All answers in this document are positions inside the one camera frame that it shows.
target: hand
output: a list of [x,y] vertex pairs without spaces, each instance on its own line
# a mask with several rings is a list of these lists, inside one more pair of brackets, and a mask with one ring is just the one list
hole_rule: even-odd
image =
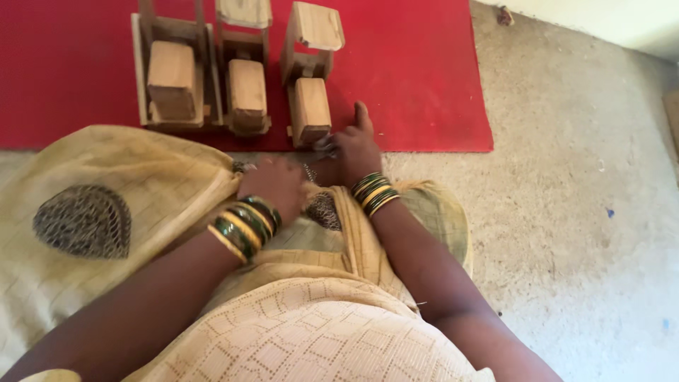
[[304,203],[301,167],[282,156],[262,156],[257,168],[248,170],[238,189],[238,198],[255,195],[271,203],[280,214],[283,226],[293,222]]
[[339,147],[338,158],[342,182],[353,187],[366,175],[382,171],[380,148],[373,140],[373,122],[363,102],[354,104],[356,126],[348,126],[336,133],[335,143]]

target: floor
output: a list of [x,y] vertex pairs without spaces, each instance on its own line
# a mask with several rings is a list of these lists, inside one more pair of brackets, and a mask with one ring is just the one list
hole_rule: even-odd
[[[677,381],[675,64],[471,3],[491,154],[386,154],[466,207],[474,280],[567,381]],[[0,155],[0,180],[30,154]]]

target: woman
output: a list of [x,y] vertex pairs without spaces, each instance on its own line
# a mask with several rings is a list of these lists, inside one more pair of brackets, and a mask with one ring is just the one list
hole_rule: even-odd
[[[26,245],[45,253],[38,265],[8,272],[59,261],[49,268],[65,271],[40,271],[35,295],[48,295],[44,285],[57,278],[78,285],[62,286],[48,308],[23,312],[49,317],[44,328],[60,325],[2,382],[31,375],[27,380],[560,380],[499,320],[460,264],[469,267],[470,256],[459,206],[432,184],[392,186],[381,175],[362,103],[356,126],[334,135],[337,160],[304,171],[265,157],[240,183],[225,170],[228,157],[195,143],[120,128],[73,137],[40,153],[0,200],[18,216],[12,237],[35,241],[15,245],[16,253]],[[74,172],[54,186],[62,192],[35,196],[46,178]],[[333,187],[304,182],[305,173]],[[127,178],[116,183],[122,174]],[[172,196],[166,183],[174,184]],[[144,190],[152,198],[140,201]],[[163,212],[150,218],[149,209]],[[217,216],[201,222],[211,209]],[[102,213],[109,218],[97,221]],[[200,233],[185,241],[180,233],[191,225]],[[3,243],[12,248],[8,237]],[[20,290],[17,282],[7,290]],[[18,295],[5,309],[29,305]],[[17,340],[27,348],[41,332],[20,321],[7,318],[4,328],[37,333]]]

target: beige saree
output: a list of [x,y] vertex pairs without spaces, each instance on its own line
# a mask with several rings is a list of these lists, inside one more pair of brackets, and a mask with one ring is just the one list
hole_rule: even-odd
[[[203,229],[236,192],[239,168],[211,147],[118,126],[90,126],[36,155],[0,189],[0,375],[61,321]],[[302,216],[129,379],[491,381],[419,318],[349,193],[307,187]],[[396,187],[471,274],[459,203],[427,181]]]

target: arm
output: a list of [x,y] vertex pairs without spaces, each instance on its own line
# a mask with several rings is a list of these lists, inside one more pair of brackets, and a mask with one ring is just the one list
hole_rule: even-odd
[[[283,158],[263,158],[244,176],[238,197],[266,199],[286,225],[299,215],[301,183],[300,168]],[[241,265],[205,230],[69,317],[0,381],[55,368],[73,370],[83,381],[120,381],[188,328],[224,277]]]
[[[342,179],[352,187],[382,170],[367,109],[356,103],[356,124],[335,135]],[[478,370],[490,367],[498,381],[561,381],[500,320],[467,273],[398,199],[371,219],[395,273],[438,328]]]

